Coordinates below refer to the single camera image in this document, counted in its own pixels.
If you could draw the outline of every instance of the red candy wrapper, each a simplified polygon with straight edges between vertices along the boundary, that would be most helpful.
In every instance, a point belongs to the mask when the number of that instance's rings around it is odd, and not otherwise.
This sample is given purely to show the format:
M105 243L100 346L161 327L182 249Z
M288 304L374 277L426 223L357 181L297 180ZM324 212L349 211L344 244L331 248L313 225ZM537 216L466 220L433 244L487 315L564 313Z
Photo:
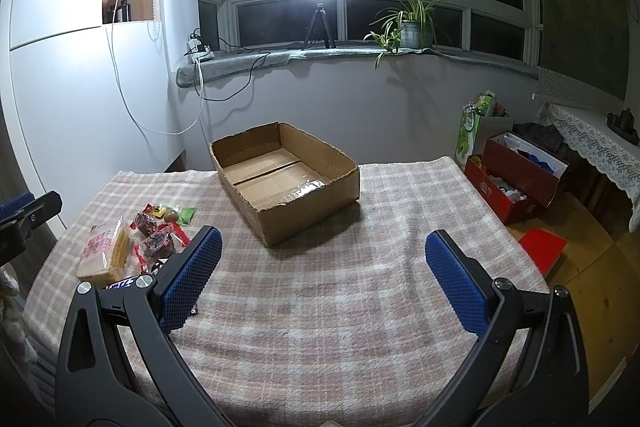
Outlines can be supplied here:
M133 245L133 253L140 264L140 273L149 273L149 267L146 263L145 256L140 253L140 245Z
M171 232L178 238L180 241L180 246L186 248L187 245L191 242L191 239L184 233L184 230L181 229L178 223L161 223L158 225L158 232Z

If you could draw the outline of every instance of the lace tablecloth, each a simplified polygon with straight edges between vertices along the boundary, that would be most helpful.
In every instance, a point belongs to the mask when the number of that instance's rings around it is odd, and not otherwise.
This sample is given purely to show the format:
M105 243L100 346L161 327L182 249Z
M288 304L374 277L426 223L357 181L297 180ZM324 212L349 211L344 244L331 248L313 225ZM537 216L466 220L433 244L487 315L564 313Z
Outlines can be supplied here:
M633 204L629 232L635 232L640 227L640 147L610 130L603 114L547 103L540 120L553 124L571 149L626 192Z

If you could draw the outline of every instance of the power strip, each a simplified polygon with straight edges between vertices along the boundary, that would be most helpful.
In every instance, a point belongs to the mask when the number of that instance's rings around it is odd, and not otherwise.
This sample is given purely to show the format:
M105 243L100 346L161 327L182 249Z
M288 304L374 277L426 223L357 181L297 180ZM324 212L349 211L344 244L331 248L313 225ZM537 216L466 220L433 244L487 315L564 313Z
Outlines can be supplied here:
M204 44L202 44L198 39L190 39L189 42L187 42L187 49L189 51L189 55L187 56L189 57L191 64L195 63L196 58L213 56L213 52L206 51Z

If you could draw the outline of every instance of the black tripod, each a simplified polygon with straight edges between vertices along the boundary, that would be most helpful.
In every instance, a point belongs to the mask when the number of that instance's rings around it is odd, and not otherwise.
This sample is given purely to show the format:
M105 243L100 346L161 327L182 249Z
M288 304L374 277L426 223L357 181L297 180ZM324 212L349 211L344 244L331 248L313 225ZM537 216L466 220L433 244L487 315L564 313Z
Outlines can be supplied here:
M334 41L334 38L331 36L331 31L329 30L329 24L326 21L326 12L324 11L324 4L319 2L316 5L316 11L311 16L309 29L306 31L305 42L302 44L303 50L306 49L306 46L309 44L309 41L311 39L311 32L313 31L314 26L316 25L316 20L318 19L318 15L322 19L322 24L324 25L324 47L327 49L335 48L335 41Z

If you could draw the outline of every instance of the bottle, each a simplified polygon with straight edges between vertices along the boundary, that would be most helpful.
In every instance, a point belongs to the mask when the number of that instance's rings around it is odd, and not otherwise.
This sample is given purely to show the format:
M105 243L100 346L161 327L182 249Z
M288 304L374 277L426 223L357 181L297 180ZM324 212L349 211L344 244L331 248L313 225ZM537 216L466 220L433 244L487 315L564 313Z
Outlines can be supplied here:
M115 9L116 9L116 5L112 4L111 7L109 8L109 11L107 12L107 15L105 15L104 17L105 24L111 24L113 22L113 13L115 12Z
M130 22L131 4L127 0L122 0L120 6L116 8L116 22Z

